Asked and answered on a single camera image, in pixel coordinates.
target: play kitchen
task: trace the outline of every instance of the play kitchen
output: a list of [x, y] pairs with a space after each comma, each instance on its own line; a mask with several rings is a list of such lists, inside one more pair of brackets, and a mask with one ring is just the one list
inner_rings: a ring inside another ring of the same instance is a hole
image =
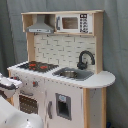
[[103, 71], [103, 11], [22, 14], [28, 61], [9, 67], [23, 87], [14, 106], [39, 114], [45, 128], [106, 128], [106, 87], [115, 76]]

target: backsplash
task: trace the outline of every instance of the backsplash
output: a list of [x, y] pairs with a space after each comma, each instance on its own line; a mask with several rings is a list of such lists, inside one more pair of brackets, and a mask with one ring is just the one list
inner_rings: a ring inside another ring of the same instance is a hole
[[[76, 68], [82, 51], [88, 50], [95, 57], [95, 37], [39, 34], [34, 36], [34, 43], [37, 62]], [[88, 55], [83, 55], [83, 62], [88, 62], [88, 69], [95, 70]]]

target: faucet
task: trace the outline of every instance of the faucet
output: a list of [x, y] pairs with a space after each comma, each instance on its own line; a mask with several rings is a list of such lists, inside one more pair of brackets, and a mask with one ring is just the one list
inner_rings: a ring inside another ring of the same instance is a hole
[[92, 55], [92, 53], [89, 52], [89, 51], [86, 51], [86, 50], [85, 50], [85, 51], [82, 51], [82, 52], [80, 53], [80, 56], [79, 56], [79, 63], [77, 64], [77, 67], [78, 67], [79, 69], [81, 69], [81, 70], [87, 68], [87, 62], [86, 62], [86, 63], [83, 63], [83, 62], [82, 62], [82, 56], [83, 56], [85, 53], [88, 54], [88, 55], [91, 57], [92, 65], [95, 65], [95, 59], [94, 59], [94, 56]]

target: knob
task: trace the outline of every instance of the knob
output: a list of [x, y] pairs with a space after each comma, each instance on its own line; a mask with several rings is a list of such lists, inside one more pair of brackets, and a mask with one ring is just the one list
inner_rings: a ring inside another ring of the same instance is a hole
[[33, 87], [38, 87], [38, 82], [37, 81], [33, 81]]
[[13, 77], [14, 80], [20, 80], [18, 76]]

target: oven window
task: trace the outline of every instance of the oven window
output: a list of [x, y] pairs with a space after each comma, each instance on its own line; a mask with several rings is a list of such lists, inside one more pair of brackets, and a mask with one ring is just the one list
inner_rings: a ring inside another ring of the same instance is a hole
[[36, 100], [19, 95], [19, 102], [21, 111], [28, 114], [38, 114], [38, 105]]
[[78, 29], [78, 18], [63, 17], [62, 24], [63, 24], [63, 29]]

